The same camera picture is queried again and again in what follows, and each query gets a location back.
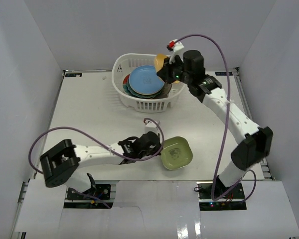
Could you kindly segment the round yellow plate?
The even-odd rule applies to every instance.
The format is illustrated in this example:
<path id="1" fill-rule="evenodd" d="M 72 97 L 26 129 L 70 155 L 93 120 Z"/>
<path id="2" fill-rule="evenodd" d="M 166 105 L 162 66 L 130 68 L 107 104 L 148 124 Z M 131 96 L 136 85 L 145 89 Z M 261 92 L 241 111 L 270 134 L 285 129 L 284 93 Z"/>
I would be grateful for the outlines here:
<path id="1" fill-rule="evenodd" d="M 129 90 L 129 92 L 132 94 L 132 96 L 137 97 L 137 98 L 142 98 L 142 99 L 153 99 L 156 96 L 158 96 L 161 93 L 161 91 L 162 91 L 162 89 L 160 91 L 154 93 L 154 94 L 144 95 L 144 94 L 140 94 L 140 93 L 135 92 L 133 89 Z"/>

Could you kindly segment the teal scalloped plate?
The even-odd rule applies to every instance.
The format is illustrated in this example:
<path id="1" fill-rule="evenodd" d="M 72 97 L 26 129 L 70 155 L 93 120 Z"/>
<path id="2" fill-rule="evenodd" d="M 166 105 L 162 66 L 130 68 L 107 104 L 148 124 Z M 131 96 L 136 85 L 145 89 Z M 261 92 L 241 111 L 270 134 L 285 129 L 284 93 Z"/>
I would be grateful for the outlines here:
<path id="1" fill-rule="evenodd" d="M 128 94 L 129 96 L 140 98 L 140 99 L 154 99 L 156 96 L 158 96 L 162 92 L 162 90 L 160 90 L 157 93 L 154 93 L 152 95 L 141 95 L 141 94 L 133 91 L 131 89 L 131 87 L 129 87 L 129 84 L 127 84 L 127 83 L 123 84 L 123 89 L 124 89 L 125 93 Z"/>

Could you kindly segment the round light blue plate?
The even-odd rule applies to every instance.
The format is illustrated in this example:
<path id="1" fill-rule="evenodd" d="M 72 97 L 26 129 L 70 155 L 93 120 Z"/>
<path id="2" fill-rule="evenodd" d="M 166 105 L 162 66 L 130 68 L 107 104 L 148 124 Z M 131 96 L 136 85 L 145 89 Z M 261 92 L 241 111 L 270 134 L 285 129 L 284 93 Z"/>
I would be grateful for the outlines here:
<path id="1" fill-rule="evenodd" d="M 142 65 L 130 73 L 129 86 L 140 95 L 152 95 L 163 88 L 164 81 L 156 75 L 153 65 Z"/>

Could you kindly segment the red teal floral plate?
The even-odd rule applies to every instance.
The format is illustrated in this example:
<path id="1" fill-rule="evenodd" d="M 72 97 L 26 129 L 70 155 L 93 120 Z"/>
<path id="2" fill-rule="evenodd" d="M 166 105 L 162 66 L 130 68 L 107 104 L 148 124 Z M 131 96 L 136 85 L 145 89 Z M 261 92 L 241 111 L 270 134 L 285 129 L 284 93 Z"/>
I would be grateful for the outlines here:
<path id="1" fill-rule="evenodd" d="M 128 79 L 129 79 L 129 74 L 125 76 L 125 78 L 123 79 L 123 86 L 127 84 Z"/>

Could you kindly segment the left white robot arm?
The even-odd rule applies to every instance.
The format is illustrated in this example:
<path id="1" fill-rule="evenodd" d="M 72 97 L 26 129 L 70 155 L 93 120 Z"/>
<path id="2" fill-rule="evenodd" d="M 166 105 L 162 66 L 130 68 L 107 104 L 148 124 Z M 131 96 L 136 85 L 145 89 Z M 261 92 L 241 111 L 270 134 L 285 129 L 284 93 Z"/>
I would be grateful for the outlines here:
<path id="1" fill-rule="evenodd" d="M 149 131 L 141 137 L 129 137 L 105 148 L 82 146 L 65 139 L 40 157 L 45 186 L 55 188 L 66 185 L 85 199 L 95 194 L 91 173 L 80 173 L 78 169 L 96 165 L 124 165 L 144 161 L 158 155 L 161 150 L 160 135 Z"/>

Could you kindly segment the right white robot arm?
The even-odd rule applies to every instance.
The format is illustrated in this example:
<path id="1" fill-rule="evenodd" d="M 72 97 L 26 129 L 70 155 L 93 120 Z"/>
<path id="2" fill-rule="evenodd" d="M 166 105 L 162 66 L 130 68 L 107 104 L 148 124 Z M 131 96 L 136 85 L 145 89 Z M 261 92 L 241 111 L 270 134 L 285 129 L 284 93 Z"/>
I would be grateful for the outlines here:
<path id="1" fill-rule="evenodd" d="M 249 119 L 228 99 L 229 91 L 213 76 L 206 74 L 204 58 L 197 50 L 184 52 L 174 61 L 164 54 L 154 58 L 156 74 L 165 83 L 180 81 L 187 85 L 190 93 L 212 110 L 225 124 L 225 131 L 231 132 L 237 147 L 231 153 L 231 161 L 216 176 L 215 192 L 222 199 L 233 193 L 233 185 L 242 179 L 246 172 L 261 162 L 270 153 L 273 131 L 260 127 Z"/>

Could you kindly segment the yellow square dish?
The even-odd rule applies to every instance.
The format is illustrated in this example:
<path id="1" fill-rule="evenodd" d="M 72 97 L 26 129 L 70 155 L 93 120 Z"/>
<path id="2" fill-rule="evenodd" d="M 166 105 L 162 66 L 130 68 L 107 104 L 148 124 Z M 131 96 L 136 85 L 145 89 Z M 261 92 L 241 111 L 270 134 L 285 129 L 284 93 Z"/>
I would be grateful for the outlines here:
<path id="1" fill-rule="evenodd" d="M 158 72 L 162 69 L 162 67 L 164 66 L 165 59 L 167 59 L 167 61 L 169 62 L 169 56 L 167 56 L 167 55 L 159 53 L 155 56 L 154 67 L 155 67 L 156 72 Z"/>

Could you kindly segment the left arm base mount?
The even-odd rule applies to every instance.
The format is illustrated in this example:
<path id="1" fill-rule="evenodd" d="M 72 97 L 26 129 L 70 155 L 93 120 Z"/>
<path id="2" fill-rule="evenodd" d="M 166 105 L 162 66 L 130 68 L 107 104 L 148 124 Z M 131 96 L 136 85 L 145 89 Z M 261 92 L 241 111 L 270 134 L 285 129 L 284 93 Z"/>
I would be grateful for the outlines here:
<path id="1" fill-rule="evenodd" d="M 69 188 L 66 199 L 74 203 L 75 208 L 111 209 L 111 184 L 97 184 L 90 173 L 87 173 L 89 188 L 84 192 L 78 192 Z"/>

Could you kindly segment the green square dish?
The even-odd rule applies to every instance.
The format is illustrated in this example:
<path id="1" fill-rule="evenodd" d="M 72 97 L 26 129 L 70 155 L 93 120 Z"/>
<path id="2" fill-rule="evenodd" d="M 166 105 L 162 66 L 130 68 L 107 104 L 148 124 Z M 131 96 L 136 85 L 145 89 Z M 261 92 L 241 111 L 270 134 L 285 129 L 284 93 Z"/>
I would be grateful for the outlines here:
<path id="1" fill-rule="evenodd" d="M 163 166 L 173 171 L 187 166 L 193 159 L 193 152 L 185 138 L 176 136 L 164 141 L 160 158 Z"/>

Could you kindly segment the grey deer pattern plate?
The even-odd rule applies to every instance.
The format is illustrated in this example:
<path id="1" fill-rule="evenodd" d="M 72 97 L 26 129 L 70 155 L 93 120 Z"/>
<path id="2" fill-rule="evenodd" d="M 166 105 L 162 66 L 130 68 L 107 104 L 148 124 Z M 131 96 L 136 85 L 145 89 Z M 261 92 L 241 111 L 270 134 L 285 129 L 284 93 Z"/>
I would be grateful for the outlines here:
<path id="1" fill-rule="evenodd" d="M 161 94 L 159 95 L 159 97 L 160 97 L 161 99 L 163 99 L 163 98 L 167 98 L 167 97 L 168 97 L 168 94 L 169 94 L 169 92 L 170 92 L 170 90 L 171 90 L 171 88 L 172 88 L 172 84 L 167 84 L 167 83 L 165 83 L 165 84 L 164 84 L 164 87 L 163 87 L 163 89 L 162 89 L 162 91 L 161 91 Z"/>

